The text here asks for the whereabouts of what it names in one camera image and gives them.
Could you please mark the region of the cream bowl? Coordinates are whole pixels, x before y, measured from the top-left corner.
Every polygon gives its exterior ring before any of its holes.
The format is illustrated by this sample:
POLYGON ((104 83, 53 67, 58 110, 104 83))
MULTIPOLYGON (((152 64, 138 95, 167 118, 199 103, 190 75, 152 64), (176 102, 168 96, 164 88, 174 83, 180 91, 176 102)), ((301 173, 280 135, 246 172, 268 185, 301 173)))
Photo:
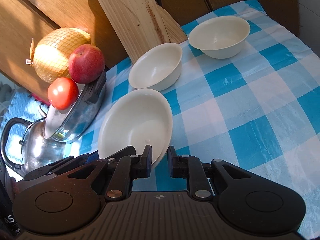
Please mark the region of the cream bowl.
POLYGON ((152 146, 152 168, 163 159, 172 136, 173 117, 167 99, 153 89, 138 89, 122 96, 106 113, 99 131, 101 159, 133 146, 141 155, 152 146))
POLYGON ((143 54, 132 66, 129 84, 135 89, 162 91, 172 86, 182 72, 183 50, 179 44, 164 43, 143 54))
POLYGON ((243 18, 219 16, 197 25, 189 34, 189 44, 214 59, 234 57, 244 48, 251 27, 243 18))

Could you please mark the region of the steel kettle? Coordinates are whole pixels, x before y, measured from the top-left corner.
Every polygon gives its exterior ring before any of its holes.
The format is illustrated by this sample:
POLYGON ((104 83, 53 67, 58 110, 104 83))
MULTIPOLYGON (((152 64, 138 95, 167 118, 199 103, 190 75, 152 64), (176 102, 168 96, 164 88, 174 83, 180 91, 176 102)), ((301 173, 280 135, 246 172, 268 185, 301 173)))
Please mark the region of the steel kettle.
POLYGON ((43 135, 44 124, 44 118, 35 122, 30 122, 22 118, 12 118, 4 126, 1 137, 2 158, 5 164, 21 177, 25 177, 25 175, 37 168, 63 159, 66 144, 51 138, 46 139, 43 135), (17 164, 11 161, 5 150, 10 129, 16 124, 26 127, 22 140, 19 141, 23 164, 17 164))

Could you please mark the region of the steel pot with lid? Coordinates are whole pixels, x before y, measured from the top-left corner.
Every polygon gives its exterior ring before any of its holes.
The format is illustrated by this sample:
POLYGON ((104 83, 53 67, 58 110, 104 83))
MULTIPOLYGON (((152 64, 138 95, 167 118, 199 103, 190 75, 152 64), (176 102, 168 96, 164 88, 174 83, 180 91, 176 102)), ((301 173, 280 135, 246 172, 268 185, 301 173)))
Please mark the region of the steel pot with lid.
POLYGON ((50 106, 46 115, 43 135, 58 142, 75 140, 87 129, 97 115, 106 91, 106 72, 84 85, 78 99, 64 111, 50 106))

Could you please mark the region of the blue checkered tablecloth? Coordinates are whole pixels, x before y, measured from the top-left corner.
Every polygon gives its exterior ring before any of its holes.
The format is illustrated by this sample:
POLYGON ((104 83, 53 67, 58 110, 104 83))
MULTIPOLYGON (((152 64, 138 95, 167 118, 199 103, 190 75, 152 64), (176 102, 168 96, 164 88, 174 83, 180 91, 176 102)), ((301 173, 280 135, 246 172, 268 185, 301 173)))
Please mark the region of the blue checkered tablecloth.
POLYGON ((319 236, 319 57, 260 3, 216 9, 245 19, 251 32, 236 56, 216 60, 183 42, 182 72, 163 91, 173 114, 171 144, 205 163, 218 158, 299 193, 300 234, 319 236))

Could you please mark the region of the red tomato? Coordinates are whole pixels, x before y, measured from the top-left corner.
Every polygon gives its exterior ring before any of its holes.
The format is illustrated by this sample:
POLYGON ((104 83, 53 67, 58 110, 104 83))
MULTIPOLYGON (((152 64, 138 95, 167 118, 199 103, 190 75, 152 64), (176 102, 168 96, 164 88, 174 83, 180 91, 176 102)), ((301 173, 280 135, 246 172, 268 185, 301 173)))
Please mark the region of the red tomato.
POLYGON ((68 109, 76 102, 79 89, 77 84, 70 78, 57 78, 47 90, 50 104, 60 111, 68 109))

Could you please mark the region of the red apple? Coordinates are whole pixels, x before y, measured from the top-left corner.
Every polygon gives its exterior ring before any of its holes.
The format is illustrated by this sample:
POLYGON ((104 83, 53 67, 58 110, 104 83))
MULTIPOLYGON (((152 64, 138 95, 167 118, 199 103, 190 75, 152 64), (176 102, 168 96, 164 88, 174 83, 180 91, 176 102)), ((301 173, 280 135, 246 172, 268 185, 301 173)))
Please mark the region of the red apple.
POLYGON ((71 78, 80 84, 96 80, 105 69, 105 58, 102 51, 91 44, 76 48, 68 60, 71 78))

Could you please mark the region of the yellow pomelo in net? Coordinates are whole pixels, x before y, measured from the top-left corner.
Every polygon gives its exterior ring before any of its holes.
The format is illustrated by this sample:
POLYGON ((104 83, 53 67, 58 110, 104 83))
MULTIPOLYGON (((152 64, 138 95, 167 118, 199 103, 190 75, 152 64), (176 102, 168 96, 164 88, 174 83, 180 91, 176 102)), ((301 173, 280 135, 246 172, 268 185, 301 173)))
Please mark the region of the yellow pomelo in net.
POLYGON ((35 69, 36 74, 47 83, 53 83, 59 77, 70 77, 68 60, 71 53, 83 44, 90 44, 89 33, 78 28, 59 28, 38 44, 31 41, 27 65, 35 69))

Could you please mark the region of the wooden knife block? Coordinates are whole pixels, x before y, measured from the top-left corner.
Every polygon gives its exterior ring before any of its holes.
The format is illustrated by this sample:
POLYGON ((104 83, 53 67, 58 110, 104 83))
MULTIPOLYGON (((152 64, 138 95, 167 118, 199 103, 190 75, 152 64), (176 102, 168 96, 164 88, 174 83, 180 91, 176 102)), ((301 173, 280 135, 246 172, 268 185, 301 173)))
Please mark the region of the wooden knife block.
POLYGON ((150 49, 187 35, 155 0, 98 0, 132 63, 150 49))

